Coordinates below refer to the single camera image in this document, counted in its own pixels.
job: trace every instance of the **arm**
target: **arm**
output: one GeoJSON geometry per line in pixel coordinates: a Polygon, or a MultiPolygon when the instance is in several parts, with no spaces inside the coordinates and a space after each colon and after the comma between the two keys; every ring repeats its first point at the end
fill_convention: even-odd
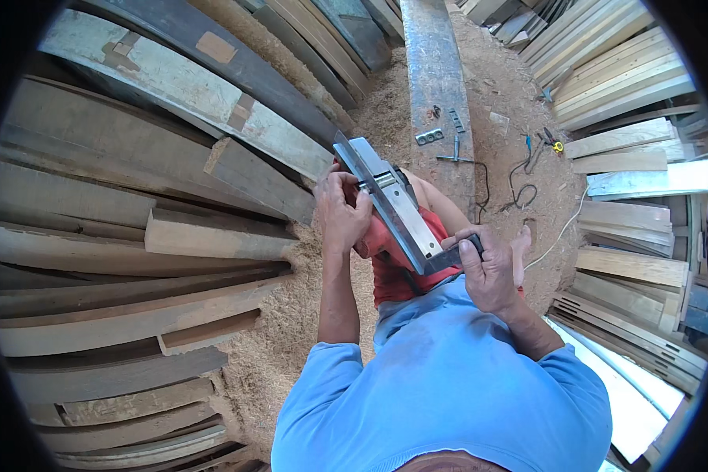
{"type": "Polygon", "coordinates": [[[486,226],[474,225],[442,242],[448,248],[459,241],[459,255],[466,274],[466,291],[475,306],[498,316],[509,326],[519,353],[534,361],[564,347],[564,341],[532,311],[516,293],[511,246],[500,241],[486,226]],[[482,259],[475,246],[461,241],[472,233],[480,236],[482,259]]]}

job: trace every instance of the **curved wooden board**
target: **curved wooden board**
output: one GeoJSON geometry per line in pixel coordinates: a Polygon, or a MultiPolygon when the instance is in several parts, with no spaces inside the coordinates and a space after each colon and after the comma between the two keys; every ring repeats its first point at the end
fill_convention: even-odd
{"type": "Polygon", "coordinates": [[[117,307],[0,319],[5,356],[48,356],[121,345],[255,310],[282,276],[117,307]]]}
{"type": "Polygon", "coordinates": [[[197,402],[118,423],[66,428],[39,426],[37,432],[51,451],[95,451],[153,439],[163,433],[198,423],[214,414],[215,411],[206,402],[197,402]]]}
{"type": "Polygon", "coordinates": [[[38,49],[134,87],[244,140],[314,181],[333,158],[235,85],[165,46],[100,18],[66,10],[38,49]]]}
{"type": "Polygon", "coordinates": [[[239,87],[322,146],[337,127],[272,66],[183,0],[85,0],[156,35],[184,56],[239,87]]]}

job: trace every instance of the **floor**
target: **floor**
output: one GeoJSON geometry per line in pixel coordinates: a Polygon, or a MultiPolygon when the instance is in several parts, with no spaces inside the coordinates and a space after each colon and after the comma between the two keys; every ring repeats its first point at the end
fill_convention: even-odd
{"type": "MultiPolygon", "coordinates": [[[[557,241],[564,224],[574,214],[584,192],[584,178],[573,175],[566,158],[559,158],[546,147],[531,175],[516,175],[514,185],[534,184],[535,200],[523,209],[499,210],[512,201],[508,175],[525,159],[527,147],[523,134],[538,144],[537,132],[548,127],[557,130],[545,104],[535,97],[539,91],[529,70],[516,53],[502,47],[494,38],[461,14],[452,14],[454,31],[465,66],[464,79],[470,102],[475,159],[488,167],[490,195],[485,190],[485,175],[477,166],[477,201],[489,196],[481,222],[490,225],[510,240],[525,218],[537,221],[537,241],[526,263],[543,254],[554,243],[548,256],[525,274],[525,298],[538,313],[545,313],[552,294],[565,286],[574,274],[574,260],[580,237],[574,224],[557,241]],[[490,121],[490,112],[509,118],[505,133],[490,121]]],[[[372,77],[374,89],[350,115],[357,127],[355,136],[365,136],[381,157],[408,168],[411,146],[407,65],[403,48],[393,52],[393,64],[372,77]]],[[[521,200],[530,197],[524,194],[521,200]]],[[[218,396],[214,408],[223,413],[228,426],[241,442],[253,448],[255,457],[269,461],[275,419],[293,383],[299,377],[306,355],[315,344],[321,291],[320,235],[312,228],[294,227],[300,244],[290,260],[296,277],[276,290],[261,306],[263,316],[255,329],[241,332],[219,346],[230,355],[222,376],[213,375],[218,396]]],[[[352,255],[352,285],[361,318],[361,348],[365,363],[374,356],[372,335],[378,312],[373,306],[372,267],[368,260],[352,255]]]]}

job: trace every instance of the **man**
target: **man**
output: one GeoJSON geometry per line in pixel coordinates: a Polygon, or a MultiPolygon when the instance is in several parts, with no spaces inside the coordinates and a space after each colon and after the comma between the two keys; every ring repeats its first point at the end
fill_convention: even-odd
{"type": "Polygon", "coordinates": [[[444,248],[459,243],[464,274],[453,268],[437,282],[417,278],[426,293],[408,294],[399,272],[387,275],[388,261],[373,258],[377,355],[362,367],[349,254],[368,230],[372,204],[366,192],[347,204],[357,179],[337,170],[315,188],[323,236],[319,343],[278,415],[274,472],[598,470],[611,442],[608,394],[519,295],[513,266],[521,267],[521,251],[470,225],[408,173],[436,238],[444,248]],[[482,257],[462,241],[473,232],[482,257]]]}

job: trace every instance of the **dark wooden plank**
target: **dark wooden plank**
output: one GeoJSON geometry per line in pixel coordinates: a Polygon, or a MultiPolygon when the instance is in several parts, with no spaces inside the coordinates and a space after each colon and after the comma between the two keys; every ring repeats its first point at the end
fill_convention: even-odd
{"type": "Polygon", "coordinates": [[[451,19],[443,0],[402,0],[401,5],[409,65],[412,134],[440,127],[445,136],[424,146],[412,141],[411,171],[435,185],[470,222],[475,222],[474,165],[437,162],[435,158],[454,154],[457,130],[448,114],[449,108],[456,109],[465,130],[458,133],[459,156],[475,158],[470,109],[451,19]],[[442,110],[439,118],[430,113],[435,105],[442,110]]]}
{"type": "Polygon", "coordinates": [[[74,354],[9,359],[9,374],[28,403],[81,402],[163,387],[227,364],[205,347],[163,356],[154,338],[74,354]]]}
{"type": "Polygon", "coordinates": [[[236,36],[183,0],[85,0],[143,28],[239,87],[321,145],[337,127],[236,36]]]}
{"type": "Polygon", "coordinates": [[[290,24],[268,5],[263,5],[257,9],[252,16],[273,33],[294,56],[302,61],[312,75],[325,87],[333,98],[338,101],[344,109],[357,108],[356,102],[349,94],[346,87],[336,77],[328,64],[322,60],[319,54],[304,41],[297,31],[290,24]]]}

